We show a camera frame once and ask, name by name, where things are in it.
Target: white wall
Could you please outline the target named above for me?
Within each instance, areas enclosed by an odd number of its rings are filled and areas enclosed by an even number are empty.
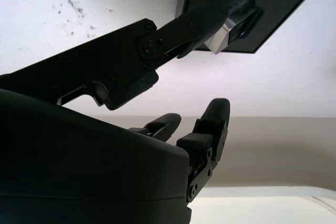
[[[83,8],[82,17],[68,0],[0,1],[0,73],[145,17],[160,27],[174,18],[176,7],[176,0],[72,0]],[[197,116],[211,99],[226,97],[233,116],[334,117],[335,11],[335,0],[307,0],[255,55],[193,52],[174,60],[158,70],[152,90],[115,112],[91,98],[68,106],[94,115]]]

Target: screw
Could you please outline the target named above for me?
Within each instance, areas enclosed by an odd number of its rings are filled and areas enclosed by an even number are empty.
[[[60,91],[61,91],[61,88],[59,87],[59,86],[52,86],[51,87],[51,91],[52,91],[52,93],[54,93],[54,94],[58,94]]]
[[[190,198],[193,198],[194,195],[195,195],[195,189],[194,189],[194,186],[191,186],[191,187],[189,188],[189,197],[190,197]]]
[[[146,52],[149,52],[150,54],[157,51],[157,45],[152,40],[149,40],[148,43],[143,45],[143,47],[146,50]]]
[[[61,62],[62,64],[66,64],[66,63],[69,63],[69,62],[70,62],[70,59],[67,58],[67,57],[65,57],[65,56],[62,56],[62,57],[60,58],[60,62]]]

